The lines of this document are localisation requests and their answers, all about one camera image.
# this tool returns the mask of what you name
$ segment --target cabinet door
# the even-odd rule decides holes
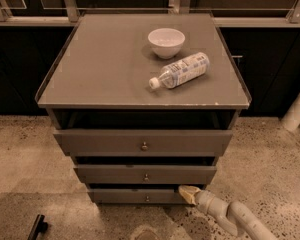
[[[44,114],[35,94],[71,28],[0,27],[0,114]]]
[[[11,11],[13,16],[65,16],[67,17],[66,10],[45,9],[42,6],[41,0],[24,0],[24,3],[27,8],[12,9]]]
[[[300,29],[222,29],[252,96],[242,115],[282,116],[300,91]]]

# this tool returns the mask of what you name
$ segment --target speckled floor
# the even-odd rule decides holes
[[[96,206],[52,131],[47,117],[0,116],[0,239],[27,239],[38,213],[49,223],[38,239],[249,239],[192,207]],[[239,118],[217,167],[210,191],[243,202],[279,239],[300,240],[300,127]]]

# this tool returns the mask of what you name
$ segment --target water bottle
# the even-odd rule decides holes
[[[202,52],[190,55],[177,62],[164,66],[159,77],[149,80],[152,89],[159,87],[174,88],[185,82],[203,75],[209,68],[210,61],[208,56]]]

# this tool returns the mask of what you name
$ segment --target drawer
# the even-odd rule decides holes
[[[231,130],[82,130],[55,131],[66,155],[221,156]]]
[[[89,195],[97,204],[187,204],[173,189],[92,189]]]
[[[78,178],[86,184],[209,184],[215,166],[78,165]]]

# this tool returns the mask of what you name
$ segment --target gray cabinet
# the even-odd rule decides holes
[[[186,35],[161,60],[147,35],[159,27]],[[205,52],[209,71],[172,90],[150,90],[161,67]],[[184,204],[181,184],[204,188],[250,98],[210,15],[85,15],[37,94],[96,203]]]

